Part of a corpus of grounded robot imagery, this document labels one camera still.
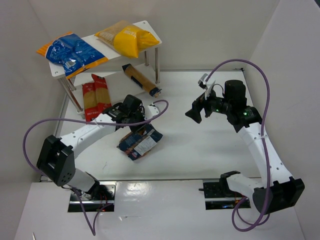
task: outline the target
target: white floor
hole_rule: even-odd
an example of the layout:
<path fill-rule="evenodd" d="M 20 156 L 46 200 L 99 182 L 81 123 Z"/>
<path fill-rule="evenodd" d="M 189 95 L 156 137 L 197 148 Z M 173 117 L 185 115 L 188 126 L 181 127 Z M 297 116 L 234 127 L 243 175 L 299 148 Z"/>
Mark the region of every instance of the white floor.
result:
<path fill-rule="evenodd" d="M 192 102 L 203 93 L 198 86 L 198 80 L 204 73 L 161 72 L 159 87 L 162 88 L 162 94 L 159 98 L 169 101 L 169 109 L 152 123 L 163 134 L 163 139 L 148 155 L 131 161 L 116 148 L 119 140 L 130 131 L 126 127 L 87 148 L 76 159 L 76 167 L 99 180 L 219 178 L 221 174 L 233 170 L 248 177 L 259 177 L 258 168 L 249 150 L 225 115 L 213 113 L 210 118 L 204 118 L 202 114 L 201 124 L 185 116 Z M 90 81 L 90 78 L 87 73 L 87 81 Z M 216 72 L 213 79 L 223 86 L 225 81 L 232 79 L 245 82 L 241 71 Z M 222 90 L 219 86 L 216 86 L 215 91 L 221 96 Z M 248 91 L 246 96 L 247 104 L 252 105 Z M 144 105 L 155 100 L 146 92 L 138 94 L 137 97 Z M 65 117 L 81 119 L 70 102 Z M 62 136 L 73 132 L 81 126 L 78 123 L 64 122 L 60 134 Z"/>
<path fill-rule="evenodd" d="M 227 122 L 226 116 L 212 114 L 201 124 L 185 116 L 192 102 L 203 92 L 198 79 L 204 72 L 162 72 L 161 98 L 169 101 L 168 111 L 152 124 L 164 137 L 142 159 L 131 161 L 116 148 L 128 128 L 102 138 L 76 159 L 76 166 L 99 180 L 120 181 L 115 192 L 114 212 L 101 213 L 92 236 L 83 213 L 68 213 L 70 191 L 52 182 L 33 183 L 21 216 L 15 240 L 303 240 L 293 207 L 271 214 L 269 221 L 250 232 L 238 232 L 231 222 L 231 210 L 206 210 L 201 180 L 161 181 L 163 179 L 219 178 L 238 170 L 259 177 L 249 150 Z M 242 72 L 217 72 L 216 82 L 244 81 Z M 145 105 L 154 99 L 147 93 L 138 97 Z M 248 105 L 251 105 L 247 92 Z M 66 118 L 78 118 L 69 103 Z M 81 124 L 65 122 L 61 134 Z M 250 222 L 258 212 L 241 209 Z M 95 213 L 88 213 L 92 222 Z M 248 227 L 236 219 L 241 228 Z"/>

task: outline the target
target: small box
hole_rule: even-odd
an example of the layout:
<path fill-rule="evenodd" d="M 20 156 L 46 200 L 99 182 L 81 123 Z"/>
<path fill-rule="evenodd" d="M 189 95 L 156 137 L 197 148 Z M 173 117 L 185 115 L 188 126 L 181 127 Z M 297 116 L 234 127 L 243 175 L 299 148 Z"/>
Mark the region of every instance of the small box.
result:
<path fill-rule="evenodd" d="M 117 147 L 134 161 L 150 152 L 162 137 L 163 135 L 148 123 L 137 131 L 127 134 Z"/>

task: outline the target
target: spaghetti package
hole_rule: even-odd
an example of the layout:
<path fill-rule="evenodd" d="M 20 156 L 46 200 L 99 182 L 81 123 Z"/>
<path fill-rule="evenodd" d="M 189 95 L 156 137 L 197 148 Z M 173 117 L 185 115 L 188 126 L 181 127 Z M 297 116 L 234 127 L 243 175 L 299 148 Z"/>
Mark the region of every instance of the spaghetti package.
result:
<path fill-rule="evenodd" d="M 137 58 L 139 52 L 159 44 L 149 31 L 124 20 L 97 32 L 95 36 L 128 58 Z"/>
<path fill-rule="evenodd" d="M 62 65 L 67 79 L 108 61 L 101 52 L 72 32 L 67 32 L 36 52 L 50 62 Z"/>
<path fill-rule="evenodd" d="M 146 78 L 141 72 L 135 69 L 131 64 L 122 66 L 124 74 L 127 75 L 132 81 L 140 86 L 143 90 L 150 94 L 150 96 L 157 98 L 161 93 L 161 89 L 157 88 L 148 78 Z"/>
<path fill-rule="evenodd" d="M 102 113 L 103 110 L 111 107 L 107 82 L 104 77 L 97 76 L 95 74 L 91 74 L 91 77 L 94 81 L 95 97 L 98 111 L 99 113 Z"/>
<path fill-rule="evenodd" d="M 90 122 L 100 114 L 97 104 L 95 84 L 88 82 L 82 85 L 85 120 Z"/>

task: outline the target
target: white wall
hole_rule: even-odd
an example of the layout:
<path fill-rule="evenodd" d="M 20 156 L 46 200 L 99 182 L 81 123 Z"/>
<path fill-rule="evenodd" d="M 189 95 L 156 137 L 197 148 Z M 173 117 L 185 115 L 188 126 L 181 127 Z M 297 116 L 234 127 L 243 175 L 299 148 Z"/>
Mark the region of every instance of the white wall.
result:
<path fill-rule="evenodd" d="M 295 209 L 306 240 L 320 237 L 319 40 L 315 1 L 281 0 L 251 58 L 270 82 L 269 136 L 284 164 L 305 184 Z M 264 81 L 251 67 L 244 73 L 252 101 L 262 112 Z"/>
<path fill-rule="evenodd" d="M 36 53 L 50 37 L 28 1 L 2 0 L 0 22 L 0 238 L 11 240 L 30 184 L 39 179 L 24 160 L 24 133 L 35 121 L 57 117 L 64 94 L 50 78 L 45 58 Z M 33 163 L 54 129 L 55 123 L 44 124 L 30 135 L 27 150 Z"/>
<path fill-rule="evenodd" d="M 248 59 L 279 0 L 29 0 L 51 38 L 85 37 L 120 20 L 147 20 L 161 38 L 163 69 L 211 69 Z M 108 63 L 112 69 L 121 64 Z M 230 64 L 229 69 L 243 65 Z"/>

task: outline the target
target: tube package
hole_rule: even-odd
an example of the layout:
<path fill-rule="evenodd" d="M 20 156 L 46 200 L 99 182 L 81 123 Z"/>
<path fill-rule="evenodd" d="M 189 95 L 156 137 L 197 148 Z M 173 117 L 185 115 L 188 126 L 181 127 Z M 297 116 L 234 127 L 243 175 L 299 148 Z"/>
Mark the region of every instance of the tube package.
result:
<path fill-rule="evenodd" d="M 36 52 L 50 62 L 62 65 L 67 79 L 108 61 L 101 52 L 72 32 L 67 32 Z"/>
<path fill-rule="evenodd" d="M 154 83 L 152 83 L 141 72 L 135 69 L 131 64 L 123 65 L 122 69 L 128 78 L 138 84 L 139 87 L 149 93 L 150 96 L 157 98 L 160 95 L 161 89 L 157 88 Z"/>

